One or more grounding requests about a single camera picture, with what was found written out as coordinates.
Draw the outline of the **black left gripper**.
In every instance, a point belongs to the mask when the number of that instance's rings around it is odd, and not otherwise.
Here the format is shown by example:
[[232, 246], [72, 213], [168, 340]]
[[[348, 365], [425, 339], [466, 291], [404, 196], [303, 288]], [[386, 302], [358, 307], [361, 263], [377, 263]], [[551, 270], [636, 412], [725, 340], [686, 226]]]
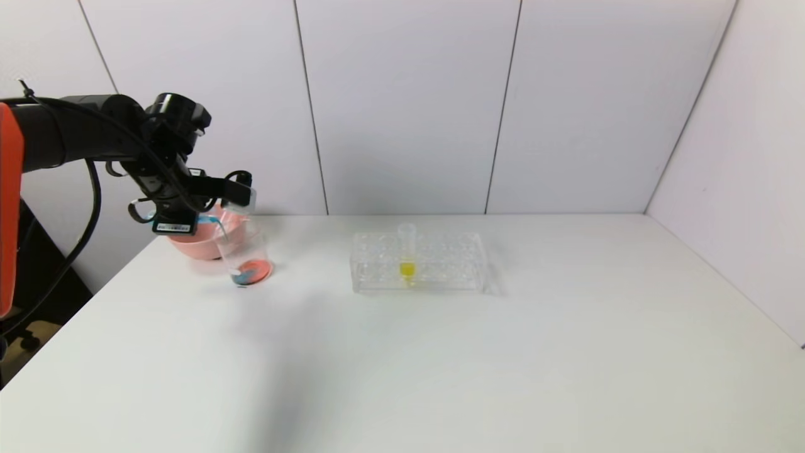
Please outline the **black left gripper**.
[[152, 199], [155, 212], [152, 232], [156, 235], [192, 236], [197, 230], [199, 214], [175, 193]]

